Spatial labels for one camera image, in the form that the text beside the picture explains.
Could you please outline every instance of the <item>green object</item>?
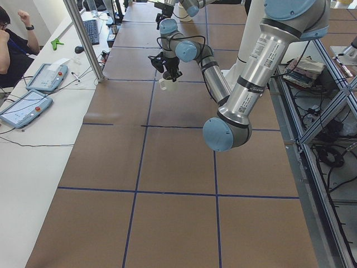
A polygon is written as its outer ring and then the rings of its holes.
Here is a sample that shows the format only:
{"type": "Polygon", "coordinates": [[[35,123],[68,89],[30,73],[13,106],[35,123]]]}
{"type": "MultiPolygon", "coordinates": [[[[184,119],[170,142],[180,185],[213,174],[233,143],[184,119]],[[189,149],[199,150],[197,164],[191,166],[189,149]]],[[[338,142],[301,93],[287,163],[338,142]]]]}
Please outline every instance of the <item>green object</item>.
{"type": "Polygon", "coordinates": [[[51,41],[51,44],[53,50],[57,50],[57,45],[64,45],[64,43],[61,43],[58,38],[54,39],[54,41],[51,41]]]}

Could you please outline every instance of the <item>blue tape line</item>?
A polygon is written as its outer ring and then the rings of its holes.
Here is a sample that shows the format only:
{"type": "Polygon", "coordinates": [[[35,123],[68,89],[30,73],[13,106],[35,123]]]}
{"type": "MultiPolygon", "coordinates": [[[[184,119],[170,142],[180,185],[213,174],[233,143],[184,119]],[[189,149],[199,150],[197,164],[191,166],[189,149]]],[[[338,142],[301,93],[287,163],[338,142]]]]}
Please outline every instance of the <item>blue tape line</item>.
{"type": "Polygon", "coordinates": [[[135,80],[135,79],[112,79],[108,78],[110,81],[123,81],[123,82],[154,82],[156,79],[143,79],[143,80],[135,80]]]}
{"type": "Polygon", "coordinates": [[[204,83],[204,81],[178,81],[179,83],[183,83],[183,82],[185,82],[185,83],[196,83],[196,84],[203,84],[204,83]]]}
{"type": "Polygon", "coordinates": [[[214,167],[214,183],[215,183],[215,190],[216,190],[218,259],[219,259],[219,268],[222,268],[221,227],[220,227],[220,217],[219,217],[218,177],[217,177],[217,161],[216,161],[216,152],[215,151],[213,151],[213,167],[214,167]]]}
{"type": "Polygon", "coordinates": [[[92,126],[113,126],[114,124],[105,124],[105,123],[82,123],[82,125],[92,125],[92,126]]]}
{"type": "Polygon", "coordinates": [[[205,12],[206,12],[206,45],[208,46],[210,43],[210,37],[208,34],[208,18],[207,18],[207,6],[205,6],[205,12]]]}
{"type": "Polygon", "coordinates": [[[81,190],[81,191],[95,191],[95,192],[119,192],[119,193],[133,193],[133,194],[162,194],[162,195],[189,195],[196,197],[235,197],[235,198],[261,198],[261,199],[299,199],[299,197],[276,196],[276,195],[244,195],[244,194],[206,194],[206,193],[180,193],[180,192],[159,192],[159,191],[145,191],[145,190],[120,190],[120,189],[101,189],[101,188],[81,188],[58,186],[58,189],[63,190],[81,190]]]}
{"type": "Polygon", "coordinates": [[[329,32],[328,34],[356,35],[354,32],[329,32]]]}
{"type": "Polygon", "coordinates": [[[155,125],[146,125],[142,127],[153,127],[153,128],[188,128],[188,129],[195,129],[195,130],[201,130],[203,127],[179,127],[179,126],[155,126],[155,125]]]}
{"type": "Polygon", "coordinates": [[[135,193],[134,190],[116,190],[116,189],[98,189],[98,188],[78,188],[78,187],[67,187],[58,186],[58,189],[62,190],[78,190],[78,191],[91,191],[91,192],[116,192],[116,193],[135,193]]]}
{"type": "MultiPolygon", "coordinates": [[[[149,105],[149,111],[148,111],[148,114],[147,114],[146,124],[149,122],[149,118],[150,118],[150,112],[151,112],[151,105],[152,105],[152,100],[153,100],[153,95],[154,95],[154,89],[155,89],[155,81],[152,83],[151,99],[150,99],[150,105],[149,105]]],[[[128,234],[127,234],[127,241],[126,241],[126,245],[125,245],[122,268],[125,268],[125,264],[126,264],[126,260],[127,260],[130,233],[131,233],[131,230],[132,230],[132,224],[133,224],[133,218],[134,218],[134,210],[135,210],[135,204],[136,204],[136,197],[137,197],[137,194],[138,194],[138,187],[139,187],[139,181],[140,181],[140,175],[141,175],[141,167],[142,167],[142,163],[143,163],[145,144],[146,144],[146,138],[147,138],[147,131],[148,131],[148,128],[146,127],[145,135],[144,135],[143,147],[142,147],[142,150],[141,150],[141,157],[140,157],[140,163],[139,163],[138,176],[137,176],[137,180],[136,180],[132,211],[131,211],[131,214],[130,214],[129,228],[128,228],[128,234]]]]}
{"type": "Polygon", "coordinates": [[[254,131],[275,131],[275,132],[280,132],[280,130],[269,130],[267,128],[252,128],[254,131]]]}
{"type": "Polygon", "coordinates": [[[239,49],[214,49],[214,51],[233,51],[233,52],[238,52],[239,49]]]}
{"type": "Polygon", "coordinates": [[[274,195],[244,195],[244,194],[218,194],[219,197],[238,197],[238,198],[262,198],[262,199],[300,199],[299,197],[284,197],[274,195]]]}
{"type": "Polygon", "coordinates": [[[245,23],[207,23],[207,25],[231,25],[231,26],[245,26],[245,23]]]}
{"type": "Polygon", "coordinates": [[[349,9],[347,9],[347,11],[350,12],[350,14],[352,15],[352,17],[354,17],[354,18],[357,20],[357,18],[353,15],[353,13],[352,13],[349,9]]]}
{"type": "Polygon", "coordinates": [[[113,46],[119,49],[160,49],[159,46],[113,46]]]}

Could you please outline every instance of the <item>blue joint cap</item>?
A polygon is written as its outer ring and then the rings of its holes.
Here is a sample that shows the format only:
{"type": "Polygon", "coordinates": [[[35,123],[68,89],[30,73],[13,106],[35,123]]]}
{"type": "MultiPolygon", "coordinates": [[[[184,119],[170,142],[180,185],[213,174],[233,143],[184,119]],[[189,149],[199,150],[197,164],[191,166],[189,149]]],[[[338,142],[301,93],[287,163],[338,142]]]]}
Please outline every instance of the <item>blue joint cap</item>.
{"type": "Polygon", "coordinates": [[[321,28],[311,32],[304,32],[301,37],[300,41],[310,41],[324,37],[329,30],[329,27],[321,28]]]}
{"type": "Polygon", "coordinates": [[[192,18],[192,17],[195,17],[197,15],[199,10],[200,10],[199,7],[191,6],[186,10],[186,12],[192,18]]]}
{"type": "Polygon", "coordinates": [[[165,18],[160,22],[160,34],[168,35],[177,31],[177,22],[173,18],[165,18]]]}
{"type": "Polygon", "coordinates": [[[194,60],[196,58],[197,48],[194,43],[185,40],[178,43],[175,49],[175,53],[180,60],[188,63],[189,61],[194,60]]]}
{"type": "Polygon", "coordinates": [[[203,126],[203,137],[206,144],[214,151],[228,151],[233,146],[233,133],[220,118],[208,119],[203,126]]]}
{"type": "Polygon", "coordinates": [[[316,0],[264,0],[266,15],[276,21],[292,20],[304,14],[316,0]]]}

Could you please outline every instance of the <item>white desk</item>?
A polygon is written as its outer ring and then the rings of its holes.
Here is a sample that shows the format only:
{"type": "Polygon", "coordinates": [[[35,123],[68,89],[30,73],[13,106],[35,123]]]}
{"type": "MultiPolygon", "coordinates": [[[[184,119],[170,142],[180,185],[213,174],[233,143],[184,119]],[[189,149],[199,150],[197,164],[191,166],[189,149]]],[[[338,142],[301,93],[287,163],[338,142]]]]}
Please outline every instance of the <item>white desk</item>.
{"type": "MultiPolygon", "coordinates": [[[[91,19],[88,12],[82,17],[84,20],[91,19]]],[[[74,26],[60,38],[65,45],[58,45],[57,50],[53,51],[50,43],[70,22],[69,16],[62,21],[25,76],[34,75],[42,63],[53,63],[62,58],[68,58],[70,61],[66,63],[69,73],[61,86],[74,80],[72,71],[77,75],[86,71],[90,65],[85,53],[74,53],[74,47],[80,45],[74,26]]],[[[102,50],[109,50],[109,30],[105,21],[98,19],[98,28],[100,44],[93,46],[96,55],[102,50]]],[[[52,106],[29,126],[22,130],[13,130],[1,137],[26,145],[73,144],[96,84],[95,75],[90,72],[81,78],[80,83],[72,83],[51,95],[54,100],[52,106]]],[[[12,94],[20,97],[26,92],[25,84],[21,81],[12,94]]],[[[10,104],[4,102],[0,110],[10,104]]],[[[0,133],[11,129],[3,122],[1,124],[0,133]]],[[[21,147],[0,140],[0,267],[25,267],[71,150],[71,146],[21,147]]]]}

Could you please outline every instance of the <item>white cup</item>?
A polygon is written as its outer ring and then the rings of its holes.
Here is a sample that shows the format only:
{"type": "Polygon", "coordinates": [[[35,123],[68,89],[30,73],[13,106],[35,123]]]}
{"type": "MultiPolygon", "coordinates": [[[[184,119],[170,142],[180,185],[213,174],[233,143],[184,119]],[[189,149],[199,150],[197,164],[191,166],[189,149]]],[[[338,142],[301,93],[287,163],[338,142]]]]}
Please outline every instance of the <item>white cup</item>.
{"type": "Polygon", "coordinates": [[[182,22],[189,22],[192,20],[192,18],[187,14],[185,8],[181,5],[181,3],[178,3],[178,17],[182,22]]]}
{"type": "Polygon", "coordinates": [[[178,89],[179,83],[176,80],[173,82],[168,72],[162,74],[162,78],[158,81],[161,90],[174,91],[178,89]]]}

